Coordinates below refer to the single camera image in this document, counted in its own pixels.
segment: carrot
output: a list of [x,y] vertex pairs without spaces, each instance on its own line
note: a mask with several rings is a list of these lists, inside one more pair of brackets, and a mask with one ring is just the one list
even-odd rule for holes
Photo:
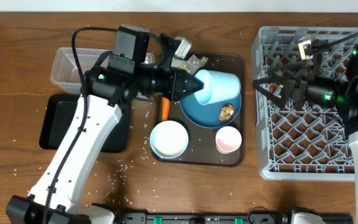
[[161,121],[167,121],[169,116],[169,109],[171,107],[171,101],[165,97],[162,98],[162,115]]

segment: wooden tabletop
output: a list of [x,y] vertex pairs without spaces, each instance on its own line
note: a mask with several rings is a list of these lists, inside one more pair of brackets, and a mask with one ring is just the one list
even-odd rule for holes
[[[150,134],[154,122],[154,116],[145,118],[144,114],[154,113],[155,108],[136,101],[127,149],[98,156],[86,183],[83,207],[98,202],[115,210],[247,213],[256,205],[269,210],[296,205],[321,213],[355,215],[354,183],[267,181],[260,177],[250,46],[262,26],[358,27],[358,14],[0,12],[0,223],[8,222],[5,209],[10,197],[27,195],[55,155],[53,150],[41,149],[38,141],[50,95],[63,92],[49,80],[57,49],[70,46],[76,28],[120,24],[173,37],[182,35],[193,42],[193,50],[234,53],[245,60],[246,136],[242,150],[246,158],[235,168],[157,162],[149,149],[147,154],[142,150],[144,136]],[[114,36],[84,32],[77,45],[113,49]],[[151,48],[157,52],[155,45]],[[132,166],[125,173],[125,185],[120,174],[114,176],[120,164]]]

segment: white wall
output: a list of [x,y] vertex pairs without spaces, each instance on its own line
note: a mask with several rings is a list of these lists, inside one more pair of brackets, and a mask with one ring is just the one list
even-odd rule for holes
[[0,0],[0,11],[358,12],[358,0]]

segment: brown serving tray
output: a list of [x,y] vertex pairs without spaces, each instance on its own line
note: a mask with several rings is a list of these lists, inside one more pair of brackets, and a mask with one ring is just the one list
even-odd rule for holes
[[[241,81],[241,97],[242,97],[242,106],[238,116],[228,125],[237,128],[242,136],[242,144],[238,150],[229,154],[221,154],[216,149],[215,144],[215,135],[219,128],[202,128],[191,122],[183,114],[179,101],[171,102],[169,120],[178,121],[187,129],[189,133],[189,144],[186,148],[186,151],[174,158],[174,159],[162,159],[155,153],[154,157],[161,162],[172,162],[172,163],[181,163],[181,164],[194,164],[194,165],[205,165],[205,166],[224,166],[224,167],[234,167],[241,164],[245,156],[245,147],[244,147],[244,107],[246,106],[245,100],[245,63],[243,59],[236,54],[214,54],[206,52],[196,52],[189,53],[187,58],[190,58],[195,54],[198,58],[203,56],[208,57],[208,63],[203,67],[207,70],[217,70],[221,72],[228,72],[237,75]],[[157,124],[161,122],[161,100],[157,100],[159,113],[156,113],[158,116],[156,118]]]

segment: crate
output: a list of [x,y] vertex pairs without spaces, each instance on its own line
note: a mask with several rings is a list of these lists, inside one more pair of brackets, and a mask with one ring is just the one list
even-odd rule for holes
[[[303,37],[332,42],[355,32],[358,28],[262,27],[251,47],[252,78],[266,77],[270,68],[300,60],[297,43]],[[323,52],[321,75],[346,79],[354,44],[358,44],[358,38]],[[280,89],[275,84],[263,87],[276,95]],[[349,141],[334,110],[320,112],[337,119],[320,115],[307,103],[296,110],[289,101],[281,110],[259,92],[256,99],[259,173],[264,179],[354,181]]]

